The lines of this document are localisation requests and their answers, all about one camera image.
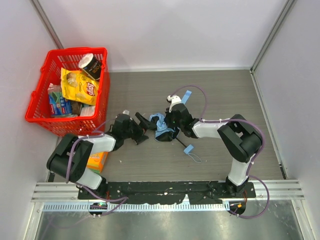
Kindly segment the black cylindrical snack can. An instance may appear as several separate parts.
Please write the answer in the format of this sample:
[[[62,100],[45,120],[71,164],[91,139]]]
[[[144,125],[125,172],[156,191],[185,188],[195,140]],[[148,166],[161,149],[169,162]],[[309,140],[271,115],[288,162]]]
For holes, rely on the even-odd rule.
[[[93,53],[85,54],[78,63],[78,67],[94,81],[99,81],[102,72],[102,63]]]

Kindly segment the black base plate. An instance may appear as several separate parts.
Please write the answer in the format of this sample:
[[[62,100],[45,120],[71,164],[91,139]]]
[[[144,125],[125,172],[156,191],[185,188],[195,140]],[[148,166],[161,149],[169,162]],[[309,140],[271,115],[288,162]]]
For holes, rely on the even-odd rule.
[[[235,192],[224,181],[135,181],[108,182],[96,190],[79,187],[80,200],[94,198],[113,200],[115,203],[126,197],[125,204],[133,205],[173,205],[181,204],[185,197],[189,203],[216,204],[222,199],[241,199],[256,197],[252,182],[247,182],[239,192]]]

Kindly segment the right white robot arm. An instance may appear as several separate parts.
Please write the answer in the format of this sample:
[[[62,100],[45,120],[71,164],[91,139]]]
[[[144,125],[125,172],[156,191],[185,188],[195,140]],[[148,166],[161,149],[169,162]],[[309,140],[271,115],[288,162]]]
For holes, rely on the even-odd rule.
[[[256,125],[240,114],[220,120],[194,118],[183,103],[168,107],[164,120],[168,127],[179,129],[188,138],[222,140],[232,156],[226,190],[231,196],[244,192],[249,171],[265,146],[265,135]]]

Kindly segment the red plastic shopping basket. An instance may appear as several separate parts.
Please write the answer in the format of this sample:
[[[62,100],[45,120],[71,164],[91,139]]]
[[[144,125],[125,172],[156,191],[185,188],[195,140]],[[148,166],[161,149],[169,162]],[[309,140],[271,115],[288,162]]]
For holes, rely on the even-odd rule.
[[[51,117],[48,87],[61,81],[61,68],[78,70],[78,62],[85,54],[93,53],[102,64],[101,79],[97,92],[95,112],[92,116]],[[50,50],[42,67],[35,90],[25,113],[25,120],[37,124],[49,132],[63,137],[65,134],[90,135],[106,120],[110,90],[110,75],[107,65],[107,49],[104,47],[72,47]]]

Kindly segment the blue green sponge pack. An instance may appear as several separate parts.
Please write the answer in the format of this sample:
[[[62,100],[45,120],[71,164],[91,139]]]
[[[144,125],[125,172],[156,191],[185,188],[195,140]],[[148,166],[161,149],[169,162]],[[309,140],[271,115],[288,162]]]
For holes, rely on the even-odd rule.
[[[50,83],[47,93],[51,117],[66,117],[72,114],[71,102],[63,97],[60,85]]]

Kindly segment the light blue folding umbrella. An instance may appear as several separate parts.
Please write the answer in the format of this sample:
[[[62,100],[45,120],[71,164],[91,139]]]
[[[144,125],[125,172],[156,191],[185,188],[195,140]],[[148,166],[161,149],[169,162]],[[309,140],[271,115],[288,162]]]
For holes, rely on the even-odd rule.
[[[169,127],[169,124],[165,121],[165,116],[162,113],[151,114],[148,119],[152,124],[155,124],[155,127],[152,129],[155,131],[154,139],[157,142],[171,142],[177,140],[183,147],[183,152],[193,159],[197,164],[202,163],[201,158],[192,153],[195,148],[192,144],[186,145],[179,138],[180,128],[179,127]]]

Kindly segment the orange yellow sponge box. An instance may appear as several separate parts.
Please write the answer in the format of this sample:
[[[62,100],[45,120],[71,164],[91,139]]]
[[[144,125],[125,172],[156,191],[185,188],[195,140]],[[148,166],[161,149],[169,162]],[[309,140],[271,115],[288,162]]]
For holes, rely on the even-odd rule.
[[[100,174],[103,169],[104,165],[107,161],[108,152],[99,152],[90,155],[86,167],[93,172]]]

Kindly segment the yellow Lays chip bag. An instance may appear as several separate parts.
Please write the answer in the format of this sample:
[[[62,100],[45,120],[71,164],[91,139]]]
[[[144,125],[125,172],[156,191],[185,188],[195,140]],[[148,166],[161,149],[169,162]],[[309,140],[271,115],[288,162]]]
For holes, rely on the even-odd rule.
[[[99,82],[92,80],[80,70],[60,69],[60,85],[62,96],[71,101],[95,106],[97,102]]]

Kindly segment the white small box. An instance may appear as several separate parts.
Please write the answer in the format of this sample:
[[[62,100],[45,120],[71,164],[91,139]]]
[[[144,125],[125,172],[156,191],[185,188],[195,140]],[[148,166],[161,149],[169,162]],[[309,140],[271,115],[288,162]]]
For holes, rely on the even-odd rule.
[[[95,106],[85,106],[82,107],[80,112],[80,117],[92,117],[95,114],[96,107]]]

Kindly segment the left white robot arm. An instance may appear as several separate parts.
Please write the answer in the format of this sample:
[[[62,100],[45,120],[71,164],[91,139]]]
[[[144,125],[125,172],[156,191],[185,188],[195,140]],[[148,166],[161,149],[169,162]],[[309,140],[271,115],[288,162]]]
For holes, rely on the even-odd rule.
[[[92,195],[105,197],[108,191],[107,180],[87,167],[93,154],[109,153],[123,146],[125,140],[131,139],[135,144],[146,141],[147,130],[156,130],[154,121],[149,121],[140,113],[135,114],[137,123],[128,114],[121,113],[106,132],[97,129],[93,135],[78,136],[66,134],[49,157],[46,167],[67,182],[82,186]]]

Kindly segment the brown snack package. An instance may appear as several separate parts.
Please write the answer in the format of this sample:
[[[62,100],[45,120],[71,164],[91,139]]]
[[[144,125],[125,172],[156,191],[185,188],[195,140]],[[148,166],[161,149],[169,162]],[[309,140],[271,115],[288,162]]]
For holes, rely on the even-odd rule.
[[[79,116],[81,114],[83,104],[78,101],[70,100],[71,114]]]

